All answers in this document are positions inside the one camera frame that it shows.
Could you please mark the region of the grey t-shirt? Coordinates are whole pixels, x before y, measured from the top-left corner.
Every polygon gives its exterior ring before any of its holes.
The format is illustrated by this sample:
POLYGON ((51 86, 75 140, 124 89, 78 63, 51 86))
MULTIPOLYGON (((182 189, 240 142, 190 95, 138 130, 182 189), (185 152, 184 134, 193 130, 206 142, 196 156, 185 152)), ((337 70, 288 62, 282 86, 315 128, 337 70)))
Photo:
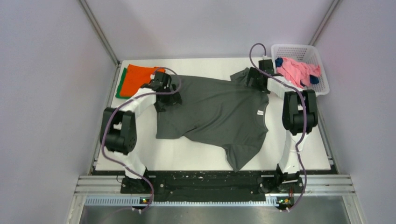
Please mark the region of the grey t-shirt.
POLYGON ((268 128, 266 93, 245 85, 248 69, 230 80, 180 76, 173 78, 182 102, 157 114, 158 139, 189 140, 224 149, 228 164, 241 170, 260 151, 268 128))

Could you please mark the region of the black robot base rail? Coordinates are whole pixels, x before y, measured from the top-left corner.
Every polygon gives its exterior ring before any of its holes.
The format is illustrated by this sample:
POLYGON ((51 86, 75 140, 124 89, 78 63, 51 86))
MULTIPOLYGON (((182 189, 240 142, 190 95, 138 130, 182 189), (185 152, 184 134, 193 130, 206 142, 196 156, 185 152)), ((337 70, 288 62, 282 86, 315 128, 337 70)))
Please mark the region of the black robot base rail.
POLYGON ((156 202, 236 203, 263 202, 270 194, 295 196, 303 189, 298 180, 276 171, 147 171, 144 180, 133 180, 120 172, 100 171, 94 177, 108 178, 100 189, 129 195, 149 195, 156 202))

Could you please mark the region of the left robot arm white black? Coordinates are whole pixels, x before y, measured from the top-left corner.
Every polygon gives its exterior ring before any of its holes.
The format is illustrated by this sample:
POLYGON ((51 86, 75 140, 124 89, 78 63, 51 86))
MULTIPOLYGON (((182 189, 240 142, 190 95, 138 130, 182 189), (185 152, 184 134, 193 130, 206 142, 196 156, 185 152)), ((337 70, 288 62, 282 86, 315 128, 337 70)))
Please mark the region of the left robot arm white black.
POLYGON ((179 89, 169 74, 156 70, 150 81, 126 102, 103 111, 100 150, 106 159, 124 168, 123 193, 153 193, 147 168, 134 150, 137 144, 136 119, 152 105, 157 112, 163 112, 169 105, 181 104, 179 89))

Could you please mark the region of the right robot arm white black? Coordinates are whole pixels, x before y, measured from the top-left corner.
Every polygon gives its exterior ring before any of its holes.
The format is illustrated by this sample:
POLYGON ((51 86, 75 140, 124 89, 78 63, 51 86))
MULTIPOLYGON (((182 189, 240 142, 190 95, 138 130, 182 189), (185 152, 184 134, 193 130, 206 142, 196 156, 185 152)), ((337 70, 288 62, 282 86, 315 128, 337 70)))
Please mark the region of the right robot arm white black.
POLYGON ((273 179, 259 181, 260 190, 264 193, 304 188, 306 178, 300 175, 307 173, 301 155, 308 134, 318 124, 315 91, 300 90, 281 78, 280 74, 274 73, 272 60, 262 59, 249 69, 245 82, 246 86, 264 93, 274 93, 283 100, 282 124, 286 130, 283 154, 273 179))

